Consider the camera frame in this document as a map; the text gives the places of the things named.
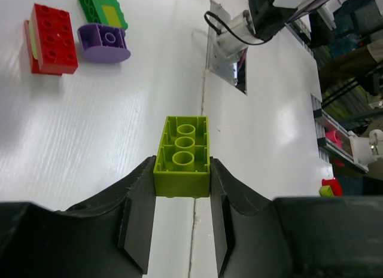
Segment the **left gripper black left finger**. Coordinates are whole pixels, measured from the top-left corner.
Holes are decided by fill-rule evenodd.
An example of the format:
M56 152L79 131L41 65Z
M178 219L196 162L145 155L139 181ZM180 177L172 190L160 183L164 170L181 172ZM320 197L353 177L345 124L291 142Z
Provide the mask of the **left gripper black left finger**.
M148 272L155 157L64 211L1 204L2 277L142 277Z

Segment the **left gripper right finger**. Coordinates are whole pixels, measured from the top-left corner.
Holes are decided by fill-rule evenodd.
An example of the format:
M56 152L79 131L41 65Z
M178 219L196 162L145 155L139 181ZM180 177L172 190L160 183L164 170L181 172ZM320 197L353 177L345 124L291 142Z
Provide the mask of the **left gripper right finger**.
M269 200L210 161L219 277L381 277L382 197Z

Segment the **lime green lego brick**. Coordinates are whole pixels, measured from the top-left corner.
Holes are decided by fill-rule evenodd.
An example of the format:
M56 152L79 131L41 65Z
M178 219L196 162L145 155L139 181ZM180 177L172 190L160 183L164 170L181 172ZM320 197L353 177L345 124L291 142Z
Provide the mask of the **lime green lego brick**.
M209 197L208 117L166 117L153 175L158 197Z

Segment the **red lego brick stack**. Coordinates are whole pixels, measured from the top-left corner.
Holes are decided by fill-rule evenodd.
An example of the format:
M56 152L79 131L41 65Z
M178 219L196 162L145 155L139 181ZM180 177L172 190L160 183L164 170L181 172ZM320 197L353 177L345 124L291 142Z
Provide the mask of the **red lego brick stack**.
M71 18L67 11L34 4L24 21L29 64L33 74L74 74L78 68Z

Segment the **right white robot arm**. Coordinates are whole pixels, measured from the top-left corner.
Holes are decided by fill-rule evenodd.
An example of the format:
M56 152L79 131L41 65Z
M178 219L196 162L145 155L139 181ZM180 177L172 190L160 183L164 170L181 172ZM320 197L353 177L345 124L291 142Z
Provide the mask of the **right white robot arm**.
M226 58L251 45L270 41L287 24L331 0L248 0L248 8L224 22L211 11L204 18L216 34L215 46Z

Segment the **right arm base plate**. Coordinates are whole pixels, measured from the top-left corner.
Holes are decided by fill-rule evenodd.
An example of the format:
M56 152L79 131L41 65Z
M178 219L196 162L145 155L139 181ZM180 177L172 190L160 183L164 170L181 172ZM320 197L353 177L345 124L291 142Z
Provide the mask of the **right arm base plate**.
M222 5L211 1L210 12L221 19L233 32L240 36L245 30L246 13L233 17ZM213 74L247 94L246 86L246 48L235 39L223 25L212 16L208 20L213 26L208 28L206 68Z

